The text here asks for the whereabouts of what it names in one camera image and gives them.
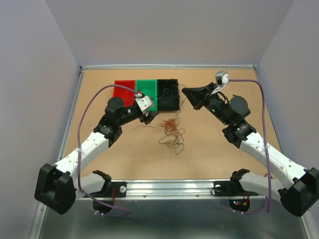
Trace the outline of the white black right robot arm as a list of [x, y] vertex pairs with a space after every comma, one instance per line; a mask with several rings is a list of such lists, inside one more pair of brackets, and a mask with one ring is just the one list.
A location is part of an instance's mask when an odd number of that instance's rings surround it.
[[268, 176], [260, 176], [248, 169], [233, 172], [227, 184], [212, 189], [215, 196], [237, 196], [256, 193], [274, 199], [292, 215], [301, 217], [319, 199], [319, 171], [288, 159], [265, 141], [246, 120], [250, 114], [247, 101], [234, 95], [227, 99], [210, 83], [201, 88], [183, 88], [182, 93], [195, 110], [206, 108], [226, 128], [223, 134], [230, 144], [249, 154], [267, 168]]

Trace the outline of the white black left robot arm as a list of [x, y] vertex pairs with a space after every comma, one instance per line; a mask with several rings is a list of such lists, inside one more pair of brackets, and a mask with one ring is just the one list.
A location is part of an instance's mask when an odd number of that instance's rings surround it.
[[34, 197], [60, 215], [65, 214], [74, 202], [92, 193], [106, 196], [111, 190], [109, 175], [96, 170], [84, 177], [81, 171], [109, 149], [122, 134], [122, 126], [139, 120], [149, 124], [156, 116], [150, 109], [154, 106], [149, 96], [137, 94], [132, 106], [125, 107], [122, 98], [108, 100], [105, 113], [86, 140], [78, 141], [78, 147], [63, 159], [50, 165], [44, 164], [38, 174]]

